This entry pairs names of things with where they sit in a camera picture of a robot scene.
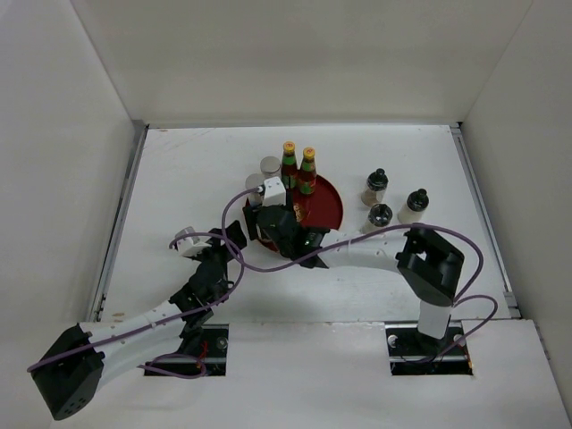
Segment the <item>silver-lid salt jar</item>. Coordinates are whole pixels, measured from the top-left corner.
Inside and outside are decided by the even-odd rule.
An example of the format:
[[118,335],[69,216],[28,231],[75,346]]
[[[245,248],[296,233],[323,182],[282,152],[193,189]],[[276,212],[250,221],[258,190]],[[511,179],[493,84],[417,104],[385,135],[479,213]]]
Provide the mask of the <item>silver-lid salt jar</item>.
[[281,177],[282,162],[275,156],[264,157],[260,161],[259,167],[265,179]]
[[245,188],[251,189],[247,200],[250,206],[260,206],[265,196],[265,176],[262,173],[250,174],[245,180]]

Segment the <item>green-label sauce bottle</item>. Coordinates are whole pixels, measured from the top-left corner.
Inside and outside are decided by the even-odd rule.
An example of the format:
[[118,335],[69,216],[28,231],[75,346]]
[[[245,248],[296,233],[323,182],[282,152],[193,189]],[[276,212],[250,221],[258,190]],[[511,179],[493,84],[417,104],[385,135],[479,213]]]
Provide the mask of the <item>green-label sauce bottle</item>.
[[316,177],[315,150],[306,147],[298,173],[298,188],[301,194],[312,195],[315,192]]
[[296,188],[298,171],[295,143],[286,141],[282,145],[281,165],[281,179],[285,189]]

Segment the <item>clear grinder jar black top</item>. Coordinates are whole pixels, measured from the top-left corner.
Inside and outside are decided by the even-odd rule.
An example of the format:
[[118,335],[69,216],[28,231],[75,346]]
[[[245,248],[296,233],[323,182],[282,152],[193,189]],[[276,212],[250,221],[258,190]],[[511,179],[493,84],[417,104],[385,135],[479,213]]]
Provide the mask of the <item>clear grinder jar black top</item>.
[[364,221],[360,231],[364,234],[378,231],[391,223],[393,212],[391,208],[383,203],[371,206],[366,220]]

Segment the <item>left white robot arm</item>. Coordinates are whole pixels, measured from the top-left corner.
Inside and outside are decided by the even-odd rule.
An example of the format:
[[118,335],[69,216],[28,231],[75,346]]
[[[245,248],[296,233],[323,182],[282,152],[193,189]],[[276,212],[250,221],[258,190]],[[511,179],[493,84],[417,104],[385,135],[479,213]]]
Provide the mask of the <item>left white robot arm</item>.
[[206,247],[194,255],[196,272],[166,301],[122,323],[92,329],[75,324],[29,367],[55,421],[78,413],[100,388],[135,367],[153,372],[171,354],[198,351],[203,324],[235,285],[227,269],[232,252],[247,245],[239,222],[205,236]]

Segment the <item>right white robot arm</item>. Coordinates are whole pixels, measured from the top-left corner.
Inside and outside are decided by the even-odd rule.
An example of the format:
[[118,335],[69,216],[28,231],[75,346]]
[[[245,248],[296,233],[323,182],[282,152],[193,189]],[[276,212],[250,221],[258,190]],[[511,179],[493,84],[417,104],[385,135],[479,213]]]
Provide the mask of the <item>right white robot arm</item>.
[[252,240],[268,240],[285,258],[308,269],[360,267],[398,273],[420,300],[416,346],[435,354],[447,342],[450,313],[465,261],[439,233],[413,226],[388,232],[348,234],[301,225],[286,206],[245,206]]

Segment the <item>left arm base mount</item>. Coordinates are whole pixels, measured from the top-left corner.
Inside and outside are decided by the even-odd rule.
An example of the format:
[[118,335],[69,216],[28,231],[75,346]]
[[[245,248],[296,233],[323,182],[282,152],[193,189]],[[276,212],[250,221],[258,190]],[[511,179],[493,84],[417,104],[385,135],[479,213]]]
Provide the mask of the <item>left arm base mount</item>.
[[173,376],[195,379],[203,376],[225,376],[229,348],[229,325],[208,324],[211,311],[186,318],[180,335],[181,344],[171,354],[147,361],[145,376]]

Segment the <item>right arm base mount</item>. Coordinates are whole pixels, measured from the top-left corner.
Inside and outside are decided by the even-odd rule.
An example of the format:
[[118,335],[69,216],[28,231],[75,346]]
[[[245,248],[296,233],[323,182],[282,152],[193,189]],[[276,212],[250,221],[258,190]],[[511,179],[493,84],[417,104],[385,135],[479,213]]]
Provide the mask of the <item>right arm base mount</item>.
[[472,375],[473,368],[460,323],[452,323],[436,340],[417,330],[415,324],[386,324],[385,336],[391,374],[395,376]]

